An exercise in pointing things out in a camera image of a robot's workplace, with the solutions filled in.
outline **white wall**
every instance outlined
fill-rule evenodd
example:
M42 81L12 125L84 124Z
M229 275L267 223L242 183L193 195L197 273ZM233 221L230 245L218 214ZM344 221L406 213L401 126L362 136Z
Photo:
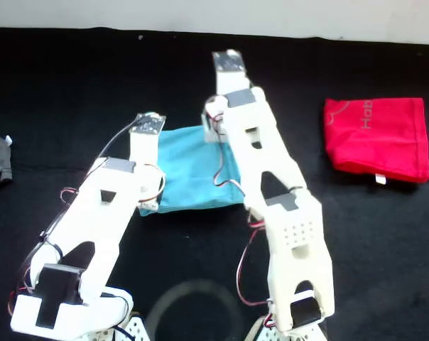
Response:
M0 26L429 43L429 0L0 0Z

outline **black tablecloth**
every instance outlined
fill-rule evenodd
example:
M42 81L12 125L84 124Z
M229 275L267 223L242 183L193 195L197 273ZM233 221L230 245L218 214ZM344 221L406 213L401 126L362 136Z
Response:
M423 97L429 136L429 46L183 33L0 29L0 136L14 139L14 181L0 187L0 340L16 270L38 233L78 186L93 157L137 112L167 115L166 129L200 123L215 91L211 51L235 48L264 88L283 140L323 204L337 312L334 341L429 340L429 183L378 187L334 171L322 138L322 106L335 99ZM122 139L111 150L127 157ZM242 340L265 308L236 297L234 272L249 237L237 205L134 215L109 285L125 288L147 316L169 288L208 278L241 311ZM268 251L260 236L246 260L245 295L267 295ZM182 298L164 315L159 340L223 340L231 328L212 296Z

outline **red fabric bag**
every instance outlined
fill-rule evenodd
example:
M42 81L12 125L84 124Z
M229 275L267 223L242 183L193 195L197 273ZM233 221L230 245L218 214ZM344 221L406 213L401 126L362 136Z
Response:
M333 166L424 183L428 137L421 98L326 99L325 148Z

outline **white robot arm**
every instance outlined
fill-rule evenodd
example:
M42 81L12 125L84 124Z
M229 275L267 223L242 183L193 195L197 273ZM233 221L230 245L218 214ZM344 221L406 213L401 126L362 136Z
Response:
M75 340L126 326L132 297L106 287L106 282L134 210L158 207L165 181L156 166L164 121L156 113L138 115L122 129L130 134L129 160L96 159L73 203L42 234L22 266L20 277L29 275L31 284L19 281L11 311L13 330Z
M228 50L213 57L217 96L206 103L202 114L205 140L229 142L241 176L244 206L265 223L270 248L268 306L278 331L290 336L311 330L335 311L322 207L288 155L264 91L252 86L241 55ZM264 172L272 173L288 191L265 199Z

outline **blue cloth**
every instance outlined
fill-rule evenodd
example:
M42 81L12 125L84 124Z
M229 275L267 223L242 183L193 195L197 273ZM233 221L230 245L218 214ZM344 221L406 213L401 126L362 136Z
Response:
M204 141L202 126L162 131L159 136L158 165L166 175L165 188L158 213L177 210L202 210L243 202L243 195L233 184L213 185L219 169L219 144ZM223 144L224 167L218 182L239 181L237 164L228 144ZM141 210L141 215L153 213Z

